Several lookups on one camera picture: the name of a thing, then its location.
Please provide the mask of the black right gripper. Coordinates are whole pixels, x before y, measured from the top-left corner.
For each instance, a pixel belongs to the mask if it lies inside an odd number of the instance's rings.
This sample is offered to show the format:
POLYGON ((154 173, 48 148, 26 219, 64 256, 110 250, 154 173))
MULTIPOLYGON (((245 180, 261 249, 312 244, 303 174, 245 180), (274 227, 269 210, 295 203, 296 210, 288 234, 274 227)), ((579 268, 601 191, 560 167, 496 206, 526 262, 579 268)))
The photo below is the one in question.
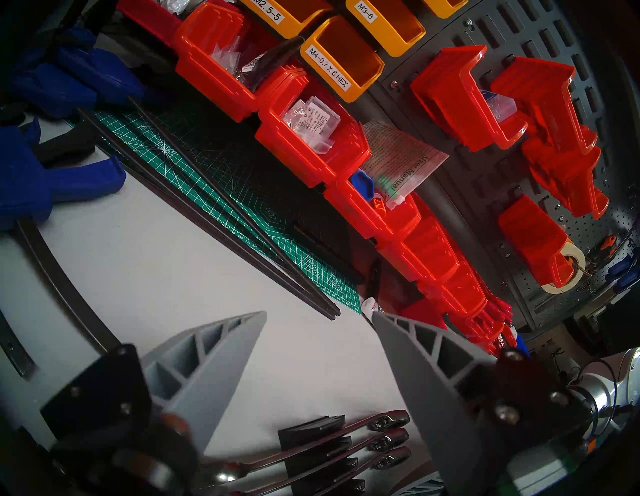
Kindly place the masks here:
MULTIPOLYGON (((571 434, 514 455, 500 477, 500 495, 542 493, 573 474, 595 447, 597 428, 589 425, 580 437, 571 434)), ((390 490, 390 495, 442 495, 444 488, 438 472, 420 477, 407 475, 390 490)))

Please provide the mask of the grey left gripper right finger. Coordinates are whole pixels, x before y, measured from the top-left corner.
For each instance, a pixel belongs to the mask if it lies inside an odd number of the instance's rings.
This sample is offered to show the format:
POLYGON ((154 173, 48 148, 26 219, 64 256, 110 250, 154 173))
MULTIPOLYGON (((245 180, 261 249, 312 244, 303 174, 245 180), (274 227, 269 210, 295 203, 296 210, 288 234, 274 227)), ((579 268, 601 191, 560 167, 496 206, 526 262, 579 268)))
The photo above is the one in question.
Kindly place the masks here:
POLYGON ((500 495, 514 455, 590 425, 590 407, 521 349, 496 358, 398 315, 373 314, 372 324, 448 495, 500 495))

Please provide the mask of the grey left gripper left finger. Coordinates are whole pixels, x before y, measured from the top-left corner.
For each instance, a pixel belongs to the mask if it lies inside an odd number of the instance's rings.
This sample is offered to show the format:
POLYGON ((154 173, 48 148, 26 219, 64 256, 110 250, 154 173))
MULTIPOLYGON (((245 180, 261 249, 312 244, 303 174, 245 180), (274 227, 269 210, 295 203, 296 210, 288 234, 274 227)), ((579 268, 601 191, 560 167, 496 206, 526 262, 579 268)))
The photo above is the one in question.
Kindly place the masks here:
POLYGON ((172 413, 206 450, 267 321, 258 311, 187 329, 139 357, 122 344, 101 356, 42 407, 56 440, 172 413))

